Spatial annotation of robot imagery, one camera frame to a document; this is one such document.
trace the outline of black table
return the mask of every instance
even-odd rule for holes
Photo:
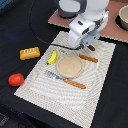
[[[54,113],[14,96],[18,87],[8,84],[9,76],[15,73],[22,73],[26,78],[40,59],[39,57],[21,61],[20,50],[39,47],[42,56],[49,47],[37,40],[29,28],[28,14],[31,4],[30,0],[15,0],[0,12],[0,104],[23,112],[54,128],[80,128]],[[37,0],[31,16],[35,33],[49,43],[54,40],[59,31],[69,31],[69,29],[48,24],[48,19],[55,10],[53,0]],[[91,128],[127,128],[128,44],[106,38],[100,39],[115,43],[116,48]]]

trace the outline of red tomato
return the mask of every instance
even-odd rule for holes
[[[19,86],[24,83],[23,75],[21,73],[13,74],[9,77],[8,82],[12,86]]]

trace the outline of black surface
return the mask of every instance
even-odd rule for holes
[[[22,113],[15,111],[8,106],[0,105],[0,112],[3,115],[8,115],[9,118],[12,118],[13,120],[16,120],[19,123],[28,125],[28,122],[22,117]]]
[[[15,73],[29,75],[39,58],[20,61],[19,51],[39,47],[41,56],[48,45],[38,41],[28,26],[28,13],[32,1],[22,0],[0,13],[0,104],[26,113],[54,128],[79,128],[79,126],[48,112],[13,94],[18,87],[11,87],[8,78]],[[48,24],[49,17],[56,10],[53,0],[37,0],[32,12],[32,27],[44,41],[51,43],[59,31],[68,29]],[[116,48],[105,79],[91,128],[128,127],[128,44],[110,39]]]
[[[30,128],[23,124],[19,124],[17,121],[9,118],[8,121],[3,125],[0,126],[0,128]]]

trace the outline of wooden knife handle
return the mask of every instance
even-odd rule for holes
[[[74,86],[76,86],[76,87],[78,87],[78,88],[81,88],[81,89],[85,89],[85,88],[86,88],[85,85],[80,84],[80,83],[77,83],[77,82],[72,81],[72,80],[69,80],[69,79],[67,79],[67,78],[64,79],[64,82],[66,82],[66,83],[68,83],[68,84],[71,84],[71,85],[74,85]]]
[[[91,58],[91,57],[84,56],[84,55],[79,55],[79,57],[80,57],[81,59],[85,59],[85,60],[92,61],[92,62],[95,62],[95,63],[98,62],[98,59],[96,59],[96,58]]]
[[[87,46],[91,51],[95,51],[95,48],[92,45]]]

